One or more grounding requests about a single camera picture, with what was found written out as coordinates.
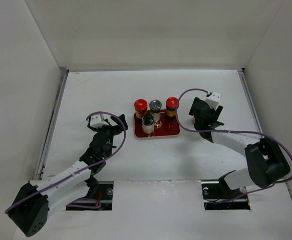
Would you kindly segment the short red-lid sauce jar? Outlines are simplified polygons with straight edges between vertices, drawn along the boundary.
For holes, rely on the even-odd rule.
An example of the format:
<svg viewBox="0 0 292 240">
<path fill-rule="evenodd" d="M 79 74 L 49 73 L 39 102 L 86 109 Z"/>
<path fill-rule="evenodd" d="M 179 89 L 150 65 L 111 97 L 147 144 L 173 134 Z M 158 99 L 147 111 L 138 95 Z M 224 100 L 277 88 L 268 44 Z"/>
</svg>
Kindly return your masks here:
<svg viewBox="0 0 292 240">
<path fill-rule="evenodd" d="M 147 114 L 148 103 L 144 99 L 137 99 L 134 102 L 134 109 L 136 118 L 142 119 L 145 114 Z"/>
</svg>

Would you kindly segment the black-cap white bottle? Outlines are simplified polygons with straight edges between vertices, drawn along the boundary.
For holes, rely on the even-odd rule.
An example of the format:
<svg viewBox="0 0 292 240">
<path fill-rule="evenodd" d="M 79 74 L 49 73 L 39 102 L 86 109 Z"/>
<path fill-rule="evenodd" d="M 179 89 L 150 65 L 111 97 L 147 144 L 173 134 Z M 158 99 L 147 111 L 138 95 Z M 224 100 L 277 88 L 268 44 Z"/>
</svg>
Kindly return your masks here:
<svg viewBox="0 0 292 240">
<path fill-rule="evenodd" d="M 142 118 L 142 130 L 145 134 L 151 134 L 154 132 L 154 116 L 151 113 L 147 113 Z"/>
</svg>

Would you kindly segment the tall red-cap sauce bottle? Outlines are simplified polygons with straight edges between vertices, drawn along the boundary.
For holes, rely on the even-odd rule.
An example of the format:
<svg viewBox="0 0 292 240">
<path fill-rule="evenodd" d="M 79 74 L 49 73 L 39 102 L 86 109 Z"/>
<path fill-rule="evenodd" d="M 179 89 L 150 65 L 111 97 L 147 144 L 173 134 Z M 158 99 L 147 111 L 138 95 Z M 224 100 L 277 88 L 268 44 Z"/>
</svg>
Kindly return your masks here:
<svg viewBox="0 0 292 240">
<path fill-rule="evenodd" d="M 178 105 L 179 100 L 176 97 L 169 97 L 166 100 L 166 116 L 169 118 L 175 117 Z"/>
</svg>

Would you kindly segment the grey-cap white salt shaker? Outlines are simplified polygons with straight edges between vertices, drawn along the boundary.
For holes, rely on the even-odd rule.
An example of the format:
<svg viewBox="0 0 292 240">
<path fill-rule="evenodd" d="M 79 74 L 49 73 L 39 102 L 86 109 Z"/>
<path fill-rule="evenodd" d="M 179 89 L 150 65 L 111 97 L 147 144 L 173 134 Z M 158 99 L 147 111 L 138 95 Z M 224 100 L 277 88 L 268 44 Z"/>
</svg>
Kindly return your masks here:
<svg viewBox="0 0 292 240">
<path fill-rule="evenodd" d="M 160 111 L 162 108 L 162 103 L 160 100 L 154 99 L 149 103 L 150 113 L 154 117 L 155 122 L 160 121 Z"/>
</svg>

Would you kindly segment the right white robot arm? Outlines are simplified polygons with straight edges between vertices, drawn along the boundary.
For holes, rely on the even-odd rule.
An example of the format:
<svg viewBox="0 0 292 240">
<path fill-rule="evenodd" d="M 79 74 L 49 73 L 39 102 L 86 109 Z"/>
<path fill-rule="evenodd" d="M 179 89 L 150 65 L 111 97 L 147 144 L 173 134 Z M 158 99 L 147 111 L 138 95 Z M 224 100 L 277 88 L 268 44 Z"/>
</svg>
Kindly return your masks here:
<svg viewBox="0 0 292 240">
<path fill-rule="evenodd" d="M 194 98 L 189 115 L 194 117 L 194 128 L 205 140 L 227 147 L 242 155 L 246 168 L 230 171 L 218 179 L 218 192 L 231 197 L 241 187 L 269 187 L 290 173 L 290 166 L 279 144 L 269 137 L 256 138 L 219 129 L 218 117 L 223 107 L 213 108 L 208 100 Z"/>
</svg>

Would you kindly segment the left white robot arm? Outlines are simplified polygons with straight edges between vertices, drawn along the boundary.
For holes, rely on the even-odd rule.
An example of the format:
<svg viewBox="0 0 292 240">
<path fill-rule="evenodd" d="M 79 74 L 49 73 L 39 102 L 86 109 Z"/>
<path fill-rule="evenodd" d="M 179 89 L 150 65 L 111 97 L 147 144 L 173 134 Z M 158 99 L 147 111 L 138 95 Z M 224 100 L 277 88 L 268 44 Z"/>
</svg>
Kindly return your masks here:
<svg viewBox="0 0 292 240">
<path fill-rule="evenodd" d="M 87 150 L 74 164 L 47 181 L 27 182 L 5 210 L 26 237 L 37 234 L 59 209 L 80 198 L 90 200 L 96 197 L 99 183 L 95 175 L 121 149 L 113 144 L 114 136 L 126 135 L 128 129 L 124 114 L 110 114 L 113 124 L 103 117 L 105 114 L 97 111 L 87 116 L 87 127 L 95 134 Z"/>
</svg>

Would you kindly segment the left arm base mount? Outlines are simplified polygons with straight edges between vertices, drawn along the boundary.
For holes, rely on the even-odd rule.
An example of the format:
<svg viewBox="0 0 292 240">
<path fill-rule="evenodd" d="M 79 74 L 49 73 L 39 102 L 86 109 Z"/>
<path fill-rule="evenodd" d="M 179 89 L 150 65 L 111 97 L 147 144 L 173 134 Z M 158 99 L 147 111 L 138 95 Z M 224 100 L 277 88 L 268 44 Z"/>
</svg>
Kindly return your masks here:
<svg viewBox="0 0 292 240">
<path fill-rule="evenodd" d="M 67 211 L 111 211 L 113 205 L 114 182 L 97 181 L 93 177 L 86 196 L 66 206 Z"/>
</svg>

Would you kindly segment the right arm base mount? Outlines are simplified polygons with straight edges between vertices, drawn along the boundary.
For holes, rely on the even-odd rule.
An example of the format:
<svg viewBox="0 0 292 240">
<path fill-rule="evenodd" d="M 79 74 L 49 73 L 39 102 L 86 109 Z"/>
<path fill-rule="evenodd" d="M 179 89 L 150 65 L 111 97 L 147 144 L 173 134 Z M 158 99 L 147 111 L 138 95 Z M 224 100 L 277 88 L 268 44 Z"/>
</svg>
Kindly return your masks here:
<svg viewBox="0 0 292 240">
<path fill-rule="evenodd" d="M 250 210 L 248 196 L 241 196 L 246 191 L 246 187 L 242 190 L 230 189 L 225 182 L 225 177 L 233 172 L 234 170 L 219 179 L 201 181 L 203 204 L 206 211 Z"/>
</svg>

